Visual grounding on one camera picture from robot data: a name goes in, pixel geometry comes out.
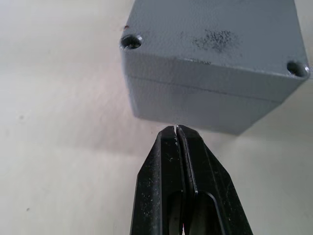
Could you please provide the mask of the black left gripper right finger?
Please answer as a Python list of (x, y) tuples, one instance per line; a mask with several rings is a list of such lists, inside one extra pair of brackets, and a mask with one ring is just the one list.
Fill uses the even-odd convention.
[(186, 182), (187, 235), (250, 235), (252, 229), (226, 169), (200, 134), (178, 125)]

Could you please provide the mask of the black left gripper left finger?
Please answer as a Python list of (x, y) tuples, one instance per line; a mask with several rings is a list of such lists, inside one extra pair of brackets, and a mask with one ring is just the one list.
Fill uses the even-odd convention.
[(137, 174), (130, 233), (182, 234), (185, 195), (180, 145), (174, 127), (167, 126)]

